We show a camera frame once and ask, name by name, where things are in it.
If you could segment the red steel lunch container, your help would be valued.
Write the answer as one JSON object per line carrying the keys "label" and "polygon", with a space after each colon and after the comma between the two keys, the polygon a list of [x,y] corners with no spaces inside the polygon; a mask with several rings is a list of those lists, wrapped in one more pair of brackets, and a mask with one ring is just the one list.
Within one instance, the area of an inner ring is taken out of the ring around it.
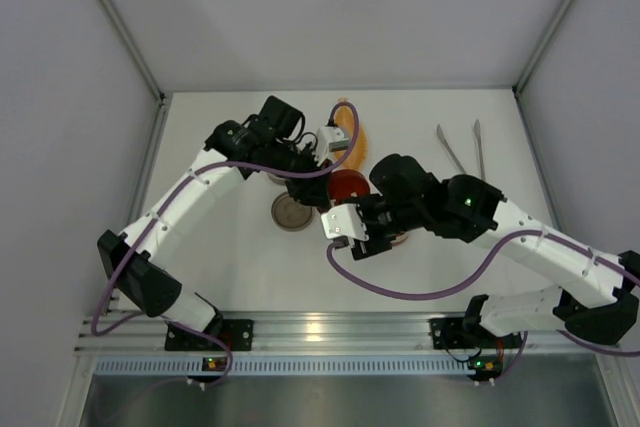
{"label": "red steel lunch container", "polygon": [[409,232],[402,232],[400,234],[398,234],[392,241],[391,241],[391,245],[393,247],[397,247],[399,245],[402,245],[404,242],[406,242],[408,240],[410,236]]}

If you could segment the brown steel lunch container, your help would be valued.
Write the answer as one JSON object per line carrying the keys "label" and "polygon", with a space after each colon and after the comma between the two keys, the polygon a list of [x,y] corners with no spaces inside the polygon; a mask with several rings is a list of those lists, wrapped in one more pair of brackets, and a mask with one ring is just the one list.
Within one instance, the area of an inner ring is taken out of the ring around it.
{"label": "brown steel lunch container", "polygon": [[267,174],[268,178],[275,184],[277,185],[285,185],[286,184],[286,180],[280,176],[277,176],[275,174],[272,173],[268,173]]}

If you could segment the red round lid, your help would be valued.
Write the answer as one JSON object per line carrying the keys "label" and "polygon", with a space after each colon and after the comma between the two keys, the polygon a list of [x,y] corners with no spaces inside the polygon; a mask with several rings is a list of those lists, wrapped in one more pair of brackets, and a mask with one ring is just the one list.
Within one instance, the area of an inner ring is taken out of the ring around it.
{"label": "red round lid", "polygon": [[331,201],[342,202],[352,197],[366,196],[371,188],[366,177],[357,170],[334,170],[329,174],[328,195]]}

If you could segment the brown round lid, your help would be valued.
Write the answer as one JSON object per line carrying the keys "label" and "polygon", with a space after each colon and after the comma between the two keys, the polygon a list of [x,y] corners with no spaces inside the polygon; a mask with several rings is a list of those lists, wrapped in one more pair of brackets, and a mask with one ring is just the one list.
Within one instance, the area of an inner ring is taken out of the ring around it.
{"label": "brown round lid", "polygon": [[314,210],[290,197],[287,193],[278,195],[271,205],[271,217],[275,225],[287,232],[299,232],[314,220]]}

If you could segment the steel kitchen tongs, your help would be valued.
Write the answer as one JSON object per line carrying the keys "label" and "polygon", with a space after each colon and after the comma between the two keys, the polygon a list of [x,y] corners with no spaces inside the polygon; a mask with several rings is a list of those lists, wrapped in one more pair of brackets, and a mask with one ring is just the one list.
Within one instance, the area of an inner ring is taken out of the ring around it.
{"label": "steel kitchen tongs", "polygon": [[[470,171],[467,165],[458,155],[458,151],[451,145],[448,135],[441,124],[437,124],[435,127],[435,136],[456,171],[460,174],[469,174]],[[486,181],[487,167],[484,153],[483,130],[478,118],[476,118],[470,126],[467,149],[468,153],[466,157],[473,163],[473,173],[476,173],[482,181]]]}

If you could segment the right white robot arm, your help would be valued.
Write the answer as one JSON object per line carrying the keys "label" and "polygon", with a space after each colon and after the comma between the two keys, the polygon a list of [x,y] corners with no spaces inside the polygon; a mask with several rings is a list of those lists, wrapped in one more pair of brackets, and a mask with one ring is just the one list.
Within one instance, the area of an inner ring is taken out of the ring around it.
{"label": "right white robot arm", "polygon": [[636,324],[639,256],[599,253],[530,216],[501,190],[468,174],[439,180],[410,156],[392,154],[371,171],[374,194],[344,204],[352,256],[391,249],[398,235],[424,229],[503,255],[548,286],[511,296],[480,294],[467,306],[465,331],[495,338],[524,331],[564,331],[613,346]]}

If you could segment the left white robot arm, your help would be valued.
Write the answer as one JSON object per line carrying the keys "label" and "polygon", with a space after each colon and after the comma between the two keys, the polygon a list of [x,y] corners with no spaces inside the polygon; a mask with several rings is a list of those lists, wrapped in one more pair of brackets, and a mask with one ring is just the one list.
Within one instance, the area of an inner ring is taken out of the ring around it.
{"label": "left white robot arm", "polygon": [[311,207],[329,207],[329,177],[338,166],[332,145],[349,150],[351,138],[330,117],[313,141],[303,144],[305,127],[305,115],[275,96],[244,121],[216,126],[185,173],[151,208],[120,232],[107,230],[99,237],[107,277],[99,303],[105,305],[119,290],[138,315],[175,328],[188,349],[226,350],[222,313],[184,284],[174,252],[203,217],[257,172],[285,180],[289,194]]}

